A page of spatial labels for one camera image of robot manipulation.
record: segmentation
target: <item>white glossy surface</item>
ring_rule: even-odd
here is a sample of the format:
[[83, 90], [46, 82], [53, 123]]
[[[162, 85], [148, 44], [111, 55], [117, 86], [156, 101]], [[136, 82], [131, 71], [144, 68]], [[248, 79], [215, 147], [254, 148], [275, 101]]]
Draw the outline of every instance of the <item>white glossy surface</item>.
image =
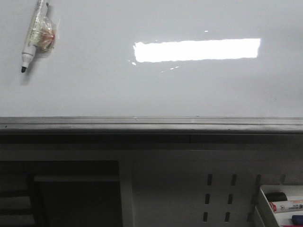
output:
[[[59, 39], [25, 76], [35, 3], [0, 0], [0, 116], [303, 116], [302, 0], [53, 0]], [[134, 55], [140, 42], [251, 38], [257, 58]]]

